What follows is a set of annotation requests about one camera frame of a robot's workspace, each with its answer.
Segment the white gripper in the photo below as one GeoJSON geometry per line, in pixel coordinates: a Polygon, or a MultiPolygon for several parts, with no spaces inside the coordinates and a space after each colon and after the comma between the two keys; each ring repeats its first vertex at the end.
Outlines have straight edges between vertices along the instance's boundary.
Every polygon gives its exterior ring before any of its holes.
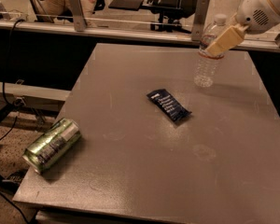
{"type": "Polygon", "coordinates": [[[249,34],[261,34],[280,23],[280,0],[243,0],[237,9],[238,23],[230,25],[205,50],[208,55],[219,54],[235,48],[249,34]]]}

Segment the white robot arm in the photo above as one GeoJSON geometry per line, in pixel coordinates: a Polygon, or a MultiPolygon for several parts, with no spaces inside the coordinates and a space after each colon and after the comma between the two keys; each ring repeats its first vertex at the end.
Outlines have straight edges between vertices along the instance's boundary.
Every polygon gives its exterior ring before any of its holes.
{"type": "Polygon", "coordinates": [[[246,34],[258,35],[280,23],[280,0],[243,0],[230,25],[206,48],[217,56],[241,44],[246,34]]]}

